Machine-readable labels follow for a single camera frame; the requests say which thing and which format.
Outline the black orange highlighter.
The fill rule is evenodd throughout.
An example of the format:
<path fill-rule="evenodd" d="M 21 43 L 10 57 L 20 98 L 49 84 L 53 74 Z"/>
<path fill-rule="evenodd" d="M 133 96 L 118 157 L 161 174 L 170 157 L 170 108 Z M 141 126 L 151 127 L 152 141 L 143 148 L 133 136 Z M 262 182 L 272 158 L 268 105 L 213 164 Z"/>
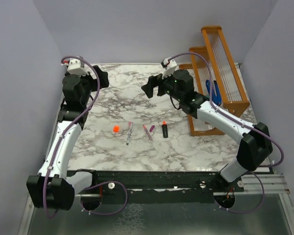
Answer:
<path fill-rule="evenodd" d="M 163 138 L 168 138 L 168 126 L 165 121 L 162 123 Z"/>

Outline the orange highlighter cap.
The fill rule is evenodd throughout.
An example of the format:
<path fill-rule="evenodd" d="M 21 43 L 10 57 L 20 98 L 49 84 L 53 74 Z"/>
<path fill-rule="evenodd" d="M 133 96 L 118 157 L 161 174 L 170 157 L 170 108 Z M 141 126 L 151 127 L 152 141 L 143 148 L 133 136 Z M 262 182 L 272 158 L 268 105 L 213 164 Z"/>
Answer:
<path fill-rule="evenodd" d="M 113 127 L 113 131 L 114 132 L 119 132 L 119 130 L 120 130 L 120 127 L 119 126 L 117 126 L 117 125 L 115 125 L 114 127 Z"/>

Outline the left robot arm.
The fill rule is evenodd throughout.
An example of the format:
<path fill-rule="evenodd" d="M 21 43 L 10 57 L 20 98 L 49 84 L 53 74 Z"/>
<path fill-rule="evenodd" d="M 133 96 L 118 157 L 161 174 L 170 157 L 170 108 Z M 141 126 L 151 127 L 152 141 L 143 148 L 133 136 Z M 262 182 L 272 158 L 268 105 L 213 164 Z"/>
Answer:
<path fill-rule="evenodd" d="M 26 182 L 34 207 L 45 210 L 69 210 L 75 196 L 85 190 L 93 193 L 98 189 L 98 180 L 87 171 L 68 176 L 68 164 L 73 148 L 87 120 L 88 101 L 91 93 L 109 86 L 108 73 L 99 66 L 92 66 L 98 75 L 89 72 L 80 75 L 68 69 L 62 80 L 63 101 L 58 113 L 55 136 L 48 155 L 37 175 L 29 176 Z"/>

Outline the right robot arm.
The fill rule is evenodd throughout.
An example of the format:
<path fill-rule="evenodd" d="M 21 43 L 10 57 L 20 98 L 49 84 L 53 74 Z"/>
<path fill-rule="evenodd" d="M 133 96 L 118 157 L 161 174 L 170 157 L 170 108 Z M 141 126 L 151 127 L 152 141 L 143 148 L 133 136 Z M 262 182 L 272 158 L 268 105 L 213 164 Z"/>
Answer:
<path fill-rule="evenodd" d="M 187 70 L 177 70 L 166 78 L 162 74 L 150 76 L 142 90 L 152 98 L 154 88 L 158 89 L 158 96 L 169 95 L 179 102 L 179 109 L 184 113 L 209 123 L 239 144 L 236 159 L 227 164 L 215 179 L 218 190 L 227 191 L 233 186 L 233 181 L 247 171 L 257 169 L 272 153 L 265 124 L 245 122 L 215 106 L 208 97 L 195 91 L 193 78 Z"/>

